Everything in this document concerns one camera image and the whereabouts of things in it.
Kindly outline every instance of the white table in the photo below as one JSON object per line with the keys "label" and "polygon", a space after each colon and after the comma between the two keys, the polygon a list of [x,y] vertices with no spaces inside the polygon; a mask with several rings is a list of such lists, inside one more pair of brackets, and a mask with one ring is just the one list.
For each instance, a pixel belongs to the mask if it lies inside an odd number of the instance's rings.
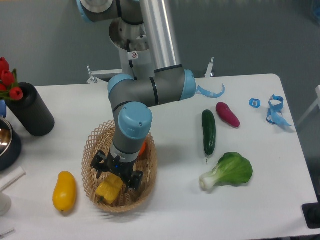
{"label": "white table", "polygon": [[[293,119],[280,79],[273,74],[201,78],[205,89],[225,94],[218,99],[192,99],[152,107],[151,133],[158,152],[158,175],[150,198],[125,214],[97,209],[82,186],[81,163],[86,140],[103,122],[113,119],[107,83],[37,87],[55,117],[53,131],[32,137],[9,112],[7,119],[21,136],[23,150],[13,168],[26,171],[4,193],[12,199],[0,218],[0,232],[16,228],[9,239],[261,239],[319,234],[308,229],[302,204],[317,201],[295,129],[266,122],[268,100],[284,97],[283,116]],[[249,100],[261,100],[254,109]],[[233,129],[218,117],[225,102],[241,126]],[[217,126],[214,154],[206,164],[201,114],[212,110]],[[202,173],[212,170],[224,153],[238,152],[251,161],[253,177],[241,187],[218,186],[201,191]],[[62,216],[52,204],[61,171],[78,184],[74,211]]]}

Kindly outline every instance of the cucumber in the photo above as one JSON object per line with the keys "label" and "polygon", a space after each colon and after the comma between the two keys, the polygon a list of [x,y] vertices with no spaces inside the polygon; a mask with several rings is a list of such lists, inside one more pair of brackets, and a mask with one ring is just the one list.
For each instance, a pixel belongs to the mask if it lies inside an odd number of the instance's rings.
{"label": "cucumber", "polygon": [[202,128],[204,152],[210,156],[216,147],[216,120],[208,109],[202,112]]}

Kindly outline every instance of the red tulip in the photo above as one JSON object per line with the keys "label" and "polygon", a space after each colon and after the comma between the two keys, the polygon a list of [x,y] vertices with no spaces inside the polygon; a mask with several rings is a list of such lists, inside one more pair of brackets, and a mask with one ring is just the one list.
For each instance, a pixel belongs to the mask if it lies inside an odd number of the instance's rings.
{"label": "red tulip", "polygon": [[3,70],[9,71],[9,63],[6,61],[4,57],[0,58],[0,73],[2,73]]}
{"label": "red tulip", "polygon": [[13,100],[20,100],[23,98],[24,93],[22,92],[21,88],[16,86],[14,88],[12,88],[9,92],[9,96],[10,98],[12,98]]}
{"label": "red tulip", "polygon": [[15,82],[15,76],[8,70],[3,70],[1,73],[2,83],[9,87],[11,84]]}
{"label": "red tulip", "polygon": [[7,87],[0,83],[0,91],[7,91]]}

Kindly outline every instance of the yellow object in basket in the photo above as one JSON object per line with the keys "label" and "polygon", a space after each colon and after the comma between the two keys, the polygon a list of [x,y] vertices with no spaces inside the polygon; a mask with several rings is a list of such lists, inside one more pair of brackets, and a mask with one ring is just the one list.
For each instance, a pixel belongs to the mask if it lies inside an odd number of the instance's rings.
{"label": "yellow object in basket", "polygon": [[103,197],[108,204],[112,204],[117,199],[123,184],[120,177],[111,173],[100,183],[95,194]]}

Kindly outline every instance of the metal bowl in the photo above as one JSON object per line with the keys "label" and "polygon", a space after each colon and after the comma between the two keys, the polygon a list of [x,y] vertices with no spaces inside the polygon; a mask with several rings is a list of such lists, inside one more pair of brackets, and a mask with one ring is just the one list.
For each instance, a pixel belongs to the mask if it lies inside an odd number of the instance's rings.
{"label": "metal bowl", "polygon": [[15,163],[21,149],[22,144],[19,135],[6,119],[0,117],[0,171]]}

